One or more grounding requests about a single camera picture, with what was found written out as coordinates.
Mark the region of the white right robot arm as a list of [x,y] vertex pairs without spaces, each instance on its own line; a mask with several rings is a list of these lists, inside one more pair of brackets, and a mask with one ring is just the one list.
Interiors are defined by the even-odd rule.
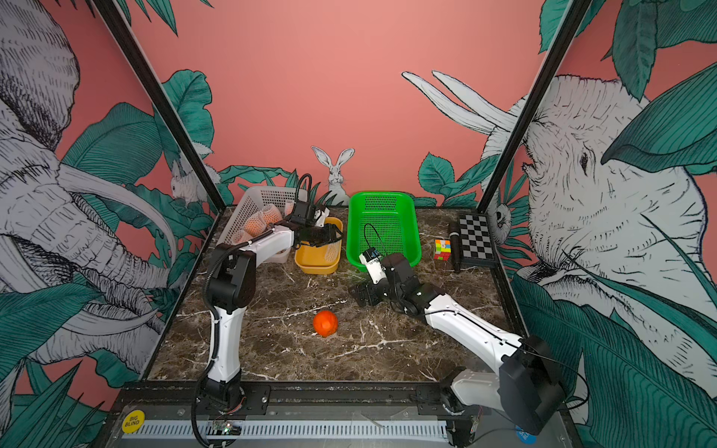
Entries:
[[567,398],[550,346],[536,336],[506,332],[456,302],[445,290],[423,283],[401,253],[360,255],[369,280],[349,289],[361,307],[388,302],[433,330],[457,341],[487,365],[460,368],[441,384],[439,400],[448,414],[468,416],[491,408],[519,429],[539,435]]

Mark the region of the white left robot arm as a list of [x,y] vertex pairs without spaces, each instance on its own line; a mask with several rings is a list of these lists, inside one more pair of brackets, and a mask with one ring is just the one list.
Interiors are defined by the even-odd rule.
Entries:
[[328,246],[340,242],[337,225],[300,226],[287,221],[237,245],[218,244],[210,254],[203,299],[211,313],[211,339],[207,367],[197,381],[197,396],[235,411],[244,401],[239,343],[246,308],[254,299],[257,268],[274,255],[301,246]]

